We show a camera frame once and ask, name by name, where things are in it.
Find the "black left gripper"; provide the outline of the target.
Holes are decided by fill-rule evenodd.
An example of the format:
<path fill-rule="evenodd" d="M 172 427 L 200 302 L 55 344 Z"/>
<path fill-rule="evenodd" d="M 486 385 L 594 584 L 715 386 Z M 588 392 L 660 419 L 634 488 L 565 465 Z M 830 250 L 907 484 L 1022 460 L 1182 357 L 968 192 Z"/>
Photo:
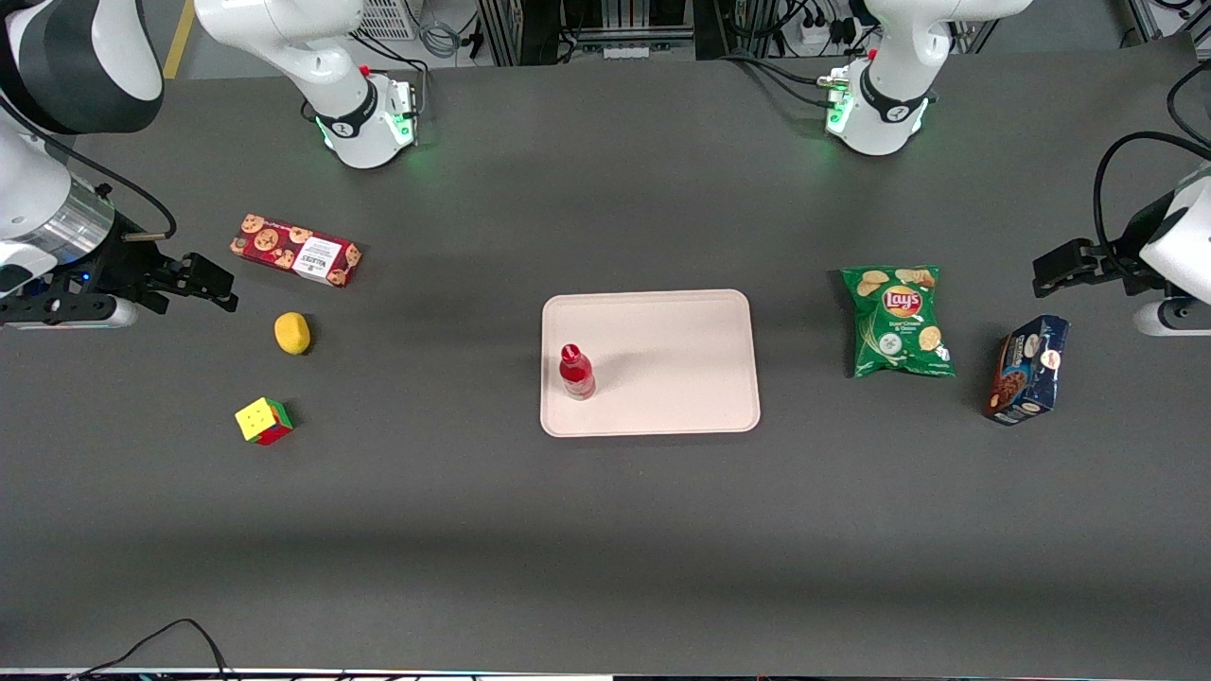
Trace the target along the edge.
<path fill-rule="evenodd" d="M 1124 288 L 1167 288 L 1167 277 L 1142 257 L 1143 247 L 1163 231 L 1167 208 L 1173 198 L 1159 198 L 1127 221 L 1118 238 L 1107 238 L 1101 228 L 1101 242 L 1068 241 L 1032 262 L 1032 288 L 1037 299 L 1055 290 L 1077 284 L 1098 285 L 1121 281 Z"/>

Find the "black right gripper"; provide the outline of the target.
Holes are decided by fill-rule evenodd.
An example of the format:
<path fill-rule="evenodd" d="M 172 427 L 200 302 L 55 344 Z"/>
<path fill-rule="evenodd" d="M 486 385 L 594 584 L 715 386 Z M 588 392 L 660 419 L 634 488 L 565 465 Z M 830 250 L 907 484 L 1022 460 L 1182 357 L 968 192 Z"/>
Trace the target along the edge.
<path fill-rule="evenodd" d="M 154 241 L 127 241 L 144 231 L 121 212 L 115 214 L 110 233 L 92 254 L 52 271 L 44 294 L 47 307 L 56 297 L 107 293 L 134 302 L 147 310 L 163 315 L 170 296 L 196 297 L 234 313 L 239 296 L 234 294 L 235 277 L 224 267 L 195 252 L 186 253 L 179 267 L 159 268 L 159 250 Z"/>

